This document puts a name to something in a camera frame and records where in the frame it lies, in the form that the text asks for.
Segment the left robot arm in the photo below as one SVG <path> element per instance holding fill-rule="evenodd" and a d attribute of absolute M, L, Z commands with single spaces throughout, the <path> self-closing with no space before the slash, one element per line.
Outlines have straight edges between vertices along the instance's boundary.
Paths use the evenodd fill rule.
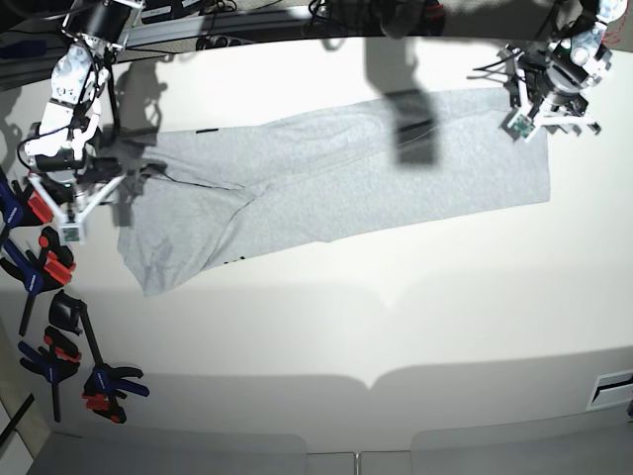
<path fill-rule="evenodd" d="M 583 9 L 569 25 L 557 25 L 563 3 L 557 1 L 545 24 L 546 40 L 523 47 L 507 46 L 508 71 L 516 86 L 512 110 L 503 125 L 514 140 L 530 141 L 537 132 L 553 134 L 601 127 L 588 112 L 584 92 L 597 86 L 611 68 L 612 51 L 604 44 L 609 24 L 627 9 L 625 1 L 583 1 Z"/>

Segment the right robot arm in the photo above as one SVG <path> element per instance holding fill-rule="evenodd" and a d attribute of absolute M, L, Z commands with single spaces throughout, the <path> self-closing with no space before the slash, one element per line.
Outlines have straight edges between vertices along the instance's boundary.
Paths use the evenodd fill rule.
<path fill-rule="evenodd" d="M 127 22 L 137 23 L 143 1 L 73 1 L 65 9 L 24 10 L 8 7 L 28 20 L 59 22 L 70 40 L 50 77 L 50 96 L 41 120 L 17 146 L 40 196 L 51 183 L 65 191 L 68 221 L 100 204 L 124 178 L 114 158 L 99 155 L 101 96 L 114 94 L 113 65 L 128 42 Z"/>

